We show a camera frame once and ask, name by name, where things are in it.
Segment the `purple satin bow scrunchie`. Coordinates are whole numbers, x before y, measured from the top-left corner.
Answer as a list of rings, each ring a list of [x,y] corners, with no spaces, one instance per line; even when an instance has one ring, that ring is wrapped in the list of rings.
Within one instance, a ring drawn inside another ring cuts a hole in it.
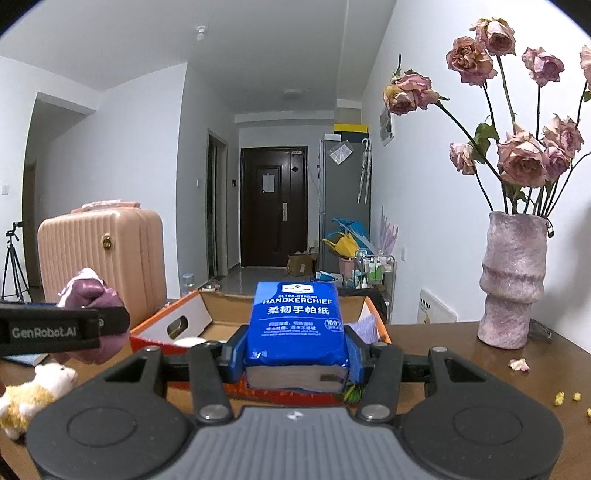
[[[95,349],[53,353],[52,358],[65,364],[75,359],[84,364],[101,365],[114,357],[129,340],[129,314],[115,289],[109,287],[94,270],[85,267],[72,277],[59,294],[57,307],[90,308],[111,312],[102,321],[100,344]]]

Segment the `blue handkerchief tissue pack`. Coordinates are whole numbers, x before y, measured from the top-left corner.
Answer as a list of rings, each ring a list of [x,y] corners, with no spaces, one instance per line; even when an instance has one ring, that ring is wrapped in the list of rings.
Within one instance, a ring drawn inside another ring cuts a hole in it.
[[[245,373],[252,389],[341,392],[349,358],[335,285],[257,284]]]

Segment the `pink ribbed suitcase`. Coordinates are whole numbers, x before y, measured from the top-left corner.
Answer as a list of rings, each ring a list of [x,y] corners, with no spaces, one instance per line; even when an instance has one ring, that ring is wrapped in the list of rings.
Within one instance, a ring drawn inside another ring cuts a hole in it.
[[[132,326],[166,302],[162,221],[152,210],[134,202],[86,204],[44,220],[37,241],[43,292],[50,303],[85,267],[117,292]]]

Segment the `dark brown door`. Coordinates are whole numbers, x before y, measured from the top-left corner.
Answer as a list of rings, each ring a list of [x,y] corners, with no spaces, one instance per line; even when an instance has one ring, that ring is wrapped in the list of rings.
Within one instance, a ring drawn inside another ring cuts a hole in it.
[[[240,151],[240,262],[284,267],[308,248],[308,149]]]

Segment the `yellow white plush toy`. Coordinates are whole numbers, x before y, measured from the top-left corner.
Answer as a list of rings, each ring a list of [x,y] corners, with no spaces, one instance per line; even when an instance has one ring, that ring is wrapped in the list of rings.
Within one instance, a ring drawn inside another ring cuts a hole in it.
[[[72,368],[58,363],[37,365],[31,381],[7,386],[1,396],[1,430],[12,441],[19,440],[32,419],[71,392],[77,382],[78,374]]]

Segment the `grey refrigerator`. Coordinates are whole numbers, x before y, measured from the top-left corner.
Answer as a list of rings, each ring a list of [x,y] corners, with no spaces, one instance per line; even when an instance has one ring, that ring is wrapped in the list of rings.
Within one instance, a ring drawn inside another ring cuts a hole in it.
[[[366,232],[370,232],[370,196],[365,204],[365,195],[356,202],[363,168],[363,151],[367,134],[346,132],[342,140],[327,140],[320,147],[320,214],[318,214],[318,269],[325,272],[338,272],[339,260],[322,239],[333,239],[339,230],[334,218],[359,221]],[[331,151],[346,144],[353,150],[341,163],[335,162]]]

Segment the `brown cardboard box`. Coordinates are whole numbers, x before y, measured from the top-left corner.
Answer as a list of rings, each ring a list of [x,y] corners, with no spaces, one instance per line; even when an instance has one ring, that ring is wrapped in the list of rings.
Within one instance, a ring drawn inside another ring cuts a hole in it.
[[[315,253],[295,253],[287,260],[286,274],[294,277],[311,276],[315,273],[318,255]]]

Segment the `red orange cardboard box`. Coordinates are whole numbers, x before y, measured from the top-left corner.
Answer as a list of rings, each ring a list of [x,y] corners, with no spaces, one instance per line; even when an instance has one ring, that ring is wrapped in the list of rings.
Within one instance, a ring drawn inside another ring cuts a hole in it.
[[[133,350],[155,345],[166,355],[219,342],[229,396],[293,406],[359,403],[370,345],[389,340],[369,297],[286,282],[261,283],[253,297],[192,292],[130,334]]]

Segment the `yellow black box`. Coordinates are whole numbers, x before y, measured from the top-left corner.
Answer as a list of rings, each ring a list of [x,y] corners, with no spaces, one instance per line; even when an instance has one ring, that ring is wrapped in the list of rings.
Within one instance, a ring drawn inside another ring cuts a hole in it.
[[[369,126],[363,124],[335,123],[334,133],[341,136],[342,141],[362,143],[369,137]]]

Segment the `fallen rose petal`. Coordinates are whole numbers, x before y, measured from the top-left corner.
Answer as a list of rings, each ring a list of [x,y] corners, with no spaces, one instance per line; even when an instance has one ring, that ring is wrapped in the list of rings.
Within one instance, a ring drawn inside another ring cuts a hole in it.
[[[528,372],[530,366],[525,358],[511,359],[508,363],[508,367],[513,371]]]

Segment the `pink textured vase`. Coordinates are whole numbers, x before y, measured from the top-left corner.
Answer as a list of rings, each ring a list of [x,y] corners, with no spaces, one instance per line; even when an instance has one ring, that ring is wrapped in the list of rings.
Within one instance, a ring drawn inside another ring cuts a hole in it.
[[[489,220],[480,278],[486,299],[477,336],[489,346],[519,350],[528,341],[531,307],[544,295],[547,222],[500,211]]]

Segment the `white electrical panel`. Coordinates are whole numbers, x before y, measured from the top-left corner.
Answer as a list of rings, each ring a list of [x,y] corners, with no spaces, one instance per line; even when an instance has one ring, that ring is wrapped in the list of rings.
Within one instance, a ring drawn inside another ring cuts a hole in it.
[[[384,107],[380,115],[380,138],[384,147],[386,147],[396,135],[394,131],[394,114],[387,107]]]

